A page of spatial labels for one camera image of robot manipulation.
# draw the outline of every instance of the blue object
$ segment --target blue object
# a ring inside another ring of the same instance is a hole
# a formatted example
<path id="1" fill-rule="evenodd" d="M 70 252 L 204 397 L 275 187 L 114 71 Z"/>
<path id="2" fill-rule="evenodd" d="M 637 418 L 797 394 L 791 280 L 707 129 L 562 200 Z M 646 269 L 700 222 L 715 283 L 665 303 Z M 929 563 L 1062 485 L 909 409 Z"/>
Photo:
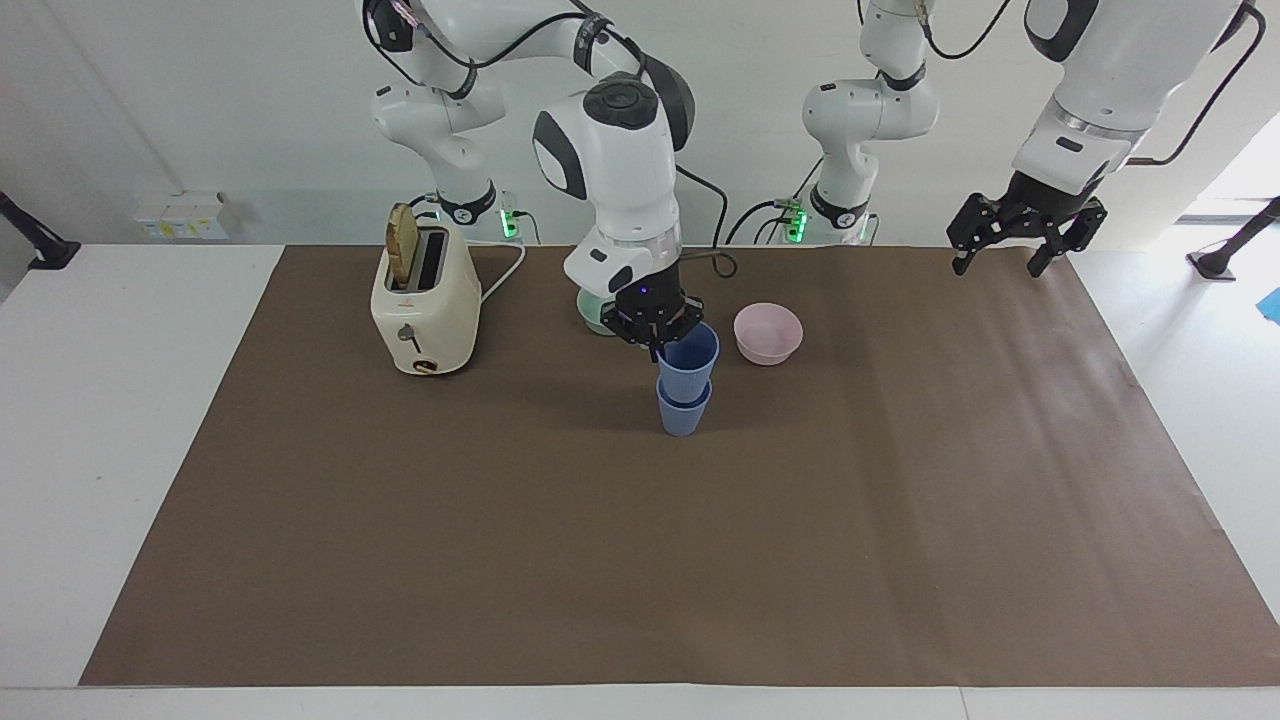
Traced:
<path id="1" fill-rule="evenodd" d="M 1258 302 L 1258 310 L 1262 310 L 1262 316 L 1272 323 L 1280 323 L 1280 288 Z"/>
<path id="2" fill-rule="evenodd" d="M 703 421 L 703 413 L 712 401 L 712 383 L 707 383 L 694 402 L 675 402 L 667 395 L 662 378 L 658 378 L 658 411 L 662 413 L 662 428 L 667 434 L 689 437 Z"/>
<path id="3" fill-rule="evenodd" d="M 689 331 L 678 342 L 668 342 L 658 355 L 658 378 L 672 402 L 696 402 L 712 382 L 719 357 L 719 336 L 707 323 Z"/>

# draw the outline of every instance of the white table surface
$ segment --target white table surface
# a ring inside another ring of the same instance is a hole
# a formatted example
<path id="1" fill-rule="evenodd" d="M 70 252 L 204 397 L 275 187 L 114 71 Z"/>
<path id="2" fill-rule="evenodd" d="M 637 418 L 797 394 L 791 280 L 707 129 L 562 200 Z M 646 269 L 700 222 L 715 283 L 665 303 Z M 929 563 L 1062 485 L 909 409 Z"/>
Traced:
<path id="1" fill-rule="evenodd" d="M 1207 284 L 1180 252 L 1221 231 L 1197 232 L 1074 263 L 1276 612 L 1280 325 L 1254 304 L 1280 284 L 1280 243 L 1242 252 L 1239 283 Z M 72 689 L 279 254 L 87 246 L 0 305 L 0 720 L 1280 717 L 1280 688 Z"/>

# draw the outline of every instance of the blue cup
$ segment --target blue cup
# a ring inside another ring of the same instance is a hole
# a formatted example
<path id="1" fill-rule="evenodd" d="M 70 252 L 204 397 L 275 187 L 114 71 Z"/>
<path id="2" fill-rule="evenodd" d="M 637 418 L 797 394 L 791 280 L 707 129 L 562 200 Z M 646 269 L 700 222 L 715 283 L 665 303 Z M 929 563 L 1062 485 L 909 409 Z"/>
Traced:
<path id="1" fill-rule="evenodd" d="M 707 323 L 698 323 L 680 341 L 668 342 L 658 355 L 658 378 L 667 397 L 677 405 L 698 402 L 712 382 L 717 357 L 719 337 Z"/>
<path id="2" fill-rule="evenodd" d="M 703 413 L 712 401 L 712 383 L 703 387 L 701 395 L 694 402 L 675 402 L 667 395 L 667 388 L 658 378 L 658 411 L 662 413 L 662 428 L 675 437 L 689 437 L 703 421 Z"/>

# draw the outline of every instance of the green light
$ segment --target green light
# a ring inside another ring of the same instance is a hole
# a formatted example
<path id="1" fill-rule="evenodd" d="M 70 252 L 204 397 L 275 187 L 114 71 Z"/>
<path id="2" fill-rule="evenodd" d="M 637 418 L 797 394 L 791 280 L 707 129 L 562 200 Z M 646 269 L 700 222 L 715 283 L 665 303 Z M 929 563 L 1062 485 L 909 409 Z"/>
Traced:
<path id="1" fill-rule="evenodd" d="M 787 240 L 791 242 L 804 242 L 804 228 L 808 224 L 809 213 L 796 210 L 796 217 L 791 219 L 791 227 L 787 228 Z"/>
<path id="2" fill-rule="evenodd" d="M 520 223 L 511 217 L 511 213 L 506 210 L 498 210 L 498 217 L 502 218 L 502 234 L 507 236 L 508 238 L 520 234 Z"/>

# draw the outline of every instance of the black pole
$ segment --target black pole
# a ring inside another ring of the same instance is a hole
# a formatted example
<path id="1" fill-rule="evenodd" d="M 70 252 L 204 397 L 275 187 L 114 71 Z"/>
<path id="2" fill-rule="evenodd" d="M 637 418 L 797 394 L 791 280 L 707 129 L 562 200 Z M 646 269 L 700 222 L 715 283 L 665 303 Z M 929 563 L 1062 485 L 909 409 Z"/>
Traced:
<path id="1" fill-rule="evenodd" d="M 1251 240 L 1258 236 L 1262 231 L 1267 229 L 1271 223 L 1280 220 L 1280 197 L 1272 197 L 1271 202 L 1261 213 L 1253 217 L 1252 220 L 1240 228 L 1240 232 L 1235 233 L 1231 240 L 1226 241 L 1226 245 L 1219 247 L 1213 252 L 1192 252 L 1187 256 L 1192 265 L 1199 270 L 1199 274 L 1211 281 L 1234 281 L 1235 275 L 1228 269 L 1228 264 L 1231 261 L 1231 256 L 1240 251 L 1242 247 L 1249 243 Z"/>
<path id="2" fill-rule="evenodd" d="M 27 265 L 32 270 L 61 270 L 79 251 L 81 243 L 63 240 L 61 236 L 45 227 L 45 223 L 18 208 L 4 192 L 0 192 L 0 215 L 13 223 L 13 227 L 18 228 L 18 232 L 26 236 L 32 247 L 36 249 L 38 258 Z"/>

